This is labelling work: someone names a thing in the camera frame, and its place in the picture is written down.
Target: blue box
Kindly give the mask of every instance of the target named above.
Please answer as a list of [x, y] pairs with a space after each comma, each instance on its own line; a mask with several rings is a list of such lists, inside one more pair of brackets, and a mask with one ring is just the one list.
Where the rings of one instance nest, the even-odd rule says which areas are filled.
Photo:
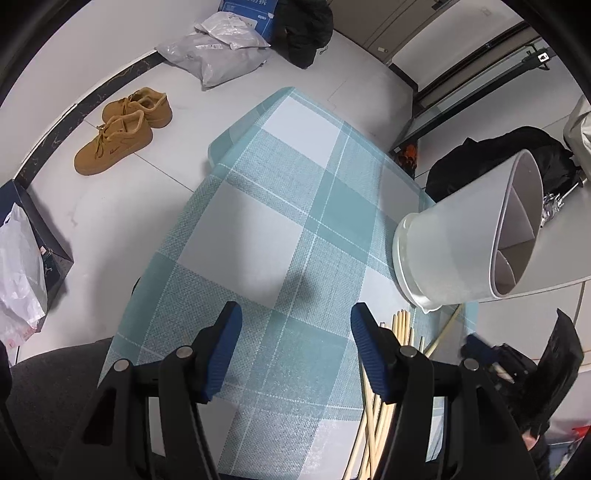
[[277, 0], [222, 0], [218, 10], [242, 17], [268, 42], [273, 36], [273, 14]]

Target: sneaker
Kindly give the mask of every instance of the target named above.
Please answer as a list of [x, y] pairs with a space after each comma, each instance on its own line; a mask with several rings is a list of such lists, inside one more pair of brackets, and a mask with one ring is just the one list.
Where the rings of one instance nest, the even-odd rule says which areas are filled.
[[99, 134], [82, 147], [74, 158], [74, 168], [82, 175], [105, 171], [152, 141], [152, 129], [142, 110], [114, 116], [97, 128]]
[[107, 103], [103, 109], [103, 122], [107, 123], [112, 116], [127, 115], [138, 110], [144, 112], [152, 128], [166, 127], [173, 119], [166, 93], [144, 87], [126, 98]]

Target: black bag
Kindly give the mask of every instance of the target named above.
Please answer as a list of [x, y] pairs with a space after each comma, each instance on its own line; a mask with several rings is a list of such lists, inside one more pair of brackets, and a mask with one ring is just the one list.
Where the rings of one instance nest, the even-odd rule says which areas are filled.
[[562, 194], [576, 182], [572, 152], [535, 127], [519, 127], [497, 138], [471, 138], [438, 160], [429, 171], [425, 192], [439, 202], [500, 165], [520, 150], [529, 150], [538, 164], [544, 195]]
[[274, 38], [271, 44], [293, 65], [306, 69], [316, 50], [328, 45], [333, 15], [326, 0], [279, 0], [275, 7]]

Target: teal plaid fabric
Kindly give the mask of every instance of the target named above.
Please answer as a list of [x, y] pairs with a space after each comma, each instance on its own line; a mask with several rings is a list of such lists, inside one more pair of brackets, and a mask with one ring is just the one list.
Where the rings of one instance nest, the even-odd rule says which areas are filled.
[[[243, 328], [222, 390], [200, 406], [222, 473], [340, 478], [362, 414], [349, 315], [408, 309], [392, 268], [398, 222], [431, 200], [350, 125], [281, 89], [210, 146], [211, 174], [138, 283], [103, 374], [162, 359], [228, 300]], [[413, 312], [427, 344], [453, 308]], [[466, 313], [461, 329], [473, 324]]]

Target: white plastic bag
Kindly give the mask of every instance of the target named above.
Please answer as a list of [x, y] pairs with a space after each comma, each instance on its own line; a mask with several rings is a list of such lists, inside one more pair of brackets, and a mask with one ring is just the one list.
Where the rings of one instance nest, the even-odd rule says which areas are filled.
[[591, 179], [591, 105], [585, 95], [574, 107], [563, 130], [567, 147], [574, 153], [575, 162]]
[[0, 226], [0, 340], [22, 345], [47, 313], [43, 260], [25, 211], [16, 203]]
[[204, 87], [213, 87], [256, 70], [271, 54], [268, 48], [231, 50], [225, 43], [205, 33], [192, 33], [156, 47], [165, 59], [201, 79]]
[[195, 23], [195, 28], [230, 45], [232, 50], [245, 47], [270, 47], [254, 28], [231, 12], [215, 12], [207, 20]]

